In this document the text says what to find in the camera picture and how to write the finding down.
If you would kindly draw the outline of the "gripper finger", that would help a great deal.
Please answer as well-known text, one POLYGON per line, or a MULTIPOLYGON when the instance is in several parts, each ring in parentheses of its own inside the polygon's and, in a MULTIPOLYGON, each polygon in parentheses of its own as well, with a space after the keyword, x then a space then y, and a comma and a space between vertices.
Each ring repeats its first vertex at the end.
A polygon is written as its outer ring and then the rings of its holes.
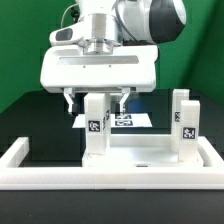
POLYGON ((65 88, 63 90, 63 95, 68 103, 68 113, 75 116, 77 114, 77 105, 74 102, 75 92, 72 88, 65 88))
POLYGON ((116 113, 117 114, 124 114, 126 109, 125 109, 125 103, 131 93, 130 88, 123 88, 121 93, 120 93, 120 99, 116 108, 116 113))

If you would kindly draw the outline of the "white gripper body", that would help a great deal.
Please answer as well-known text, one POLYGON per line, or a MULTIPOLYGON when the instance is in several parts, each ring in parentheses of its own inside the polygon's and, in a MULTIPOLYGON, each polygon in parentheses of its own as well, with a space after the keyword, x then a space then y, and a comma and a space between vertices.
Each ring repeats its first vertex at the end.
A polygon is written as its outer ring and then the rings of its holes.
POLYGON ((40 82, 52 93, 151 92, 156 87, 155 45, 115 47, 111 55, 84 55, 77 45, 50 48, 43 60, 40 82))

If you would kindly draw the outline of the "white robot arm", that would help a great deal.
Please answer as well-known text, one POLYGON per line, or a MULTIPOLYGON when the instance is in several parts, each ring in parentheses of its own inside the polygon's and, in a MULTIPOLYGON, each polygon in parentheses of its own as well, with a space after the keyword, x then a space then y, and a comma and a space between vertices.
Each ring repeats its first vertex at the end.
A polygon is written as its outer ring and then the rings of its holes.
POLYGON ((80 16, 53 31, 40 82, 62 93, 74 114, 77 93, 151 92, 158 46, 186 25, 183 0, 76 0, 80 16))

